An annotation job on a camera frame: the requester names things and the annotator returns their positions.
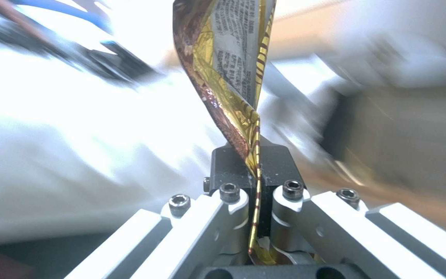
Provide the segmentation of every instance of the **hole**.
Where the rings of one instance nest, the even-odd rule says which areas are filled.
[[[233,185],[231,183],[227,183],[227,184],[223,185],[223,189],[225,189],[227,191],[233,191],[235,189],[235,185]]]
[[[355,197],[355,192],[352,191],[351,189],[343,189],[342,190],[342,195],[348,197],[348,198],[354,198]]]
[[[287,182],[287,187],[289,187],[290,189],[300,189],[301,185],[298,181],[295,180],[290,180],[289,182]]]
[[[233,276],[224,269],[215,269],[208,272],[204,279],[233,279]]]
[[[345,276],[334,268],[324,267],[317,270],[316,279],[345,279]]]
[[[324,229],[322,228],[322,226],[318,226],[318,227],[316,228],[316,233],[317,233],[317,235],[319,235],[320,237],[323,237],[323,236],[324,236]]]
[[[185,198],[184,196],[175,196],[172,199],[173,203],[175,203],[176,205],[179,205],[181,203],[184,203],[187,201],[187,198]]]

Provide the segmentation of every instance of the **crumpled wrapper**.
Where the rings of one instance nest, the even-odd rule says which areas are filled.
[[[173,38],[182,67],[256,182],[248,253],[274,264],[257,243],[261,204],[260,118],[256,112],[275,0],[176,0]]]

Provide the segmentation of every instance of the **wire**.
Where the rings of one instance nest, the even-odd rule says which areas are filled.
[[[97,14],[82,11],[75,7],[69,6],[65,3],[61,3],[55,0],[11,0],[11,2],[15,5],[39,7],[43,9],[61,12],[63,14],[68,14],[70,16],[82,18],[83,20],[89,21],[93,25],[96,25],[97,27],[101,28],[105,32],[111,33],[107,21],[105,21]]]

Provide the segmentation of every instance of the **silver metal bar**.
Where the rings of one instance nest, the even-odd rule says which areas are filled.
[[[248,204],[243,190],[232,205],[223,203],[218,191],[200,196],[131,278],[184,279],[210,265],[232,233],[242,233]],[[246,248],[245,242],[239,245]]]
[[[446,231],[400,203],[370,210],[366,218],[446,276]]]
[[[327,263],[354,263],[377,279],[444,278],[334,193],[304,201],[275,193],[273,213],[296,227]]]
[[[139,210],[65,279],[128,278],[171,228],[169,219]]]

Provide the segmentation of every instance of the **white fabric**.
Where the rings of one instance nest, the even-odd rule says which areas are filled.
[[[0,242],[115,228],[198,196],[224,144],[182,72],[133,90],[0,49]]]

